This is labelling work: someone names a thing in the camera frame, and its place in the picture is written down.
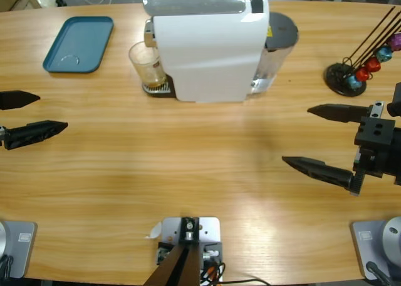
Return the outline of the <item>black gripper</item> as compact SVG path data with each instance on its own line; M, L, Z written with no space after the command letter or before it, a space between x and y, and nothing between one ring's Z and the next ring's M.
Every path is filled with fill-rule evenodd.
M370 107L324 104L307 110L330 121L360 123L354 140L358 146L355 173L301 156L282 156L282 160L310 178L340 186L353 195L360 194L365 175L389 175L400 185L400 128L394 120L381 118L384 106L383 101L376 101Z
M2 91L1 110L22 108L40 99L38 95L26 91ZM4 144L5 149L13 150L32 145L61 133L67 127L67 122L52 120L29 123L25 126L10 129L0 126L0 146Z

